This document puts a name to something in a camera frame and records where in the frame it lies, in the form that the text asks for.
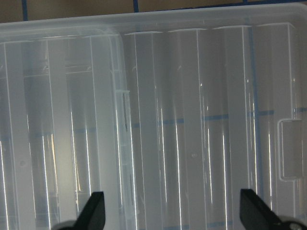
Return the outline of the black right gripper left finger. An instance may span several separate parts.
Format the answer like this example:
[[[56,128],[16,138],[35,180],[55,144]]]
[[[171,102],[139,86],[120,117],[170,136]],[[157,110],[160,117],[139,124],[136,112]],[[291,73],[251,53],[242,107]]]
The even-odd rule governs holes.
[[[74,230],[103,230],[106,223],[104,192],[93,192],[73,225]]]

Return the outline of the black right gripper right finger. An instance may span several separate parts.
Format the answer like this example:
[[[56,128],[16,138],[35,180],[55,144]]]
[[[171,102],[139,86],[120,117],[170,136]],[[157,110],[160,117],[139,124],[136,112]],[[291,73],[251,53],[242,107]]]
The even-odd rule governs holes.
[[[239,217],[246,230],[287,230],[288,226],[252,190],[240,190]]]

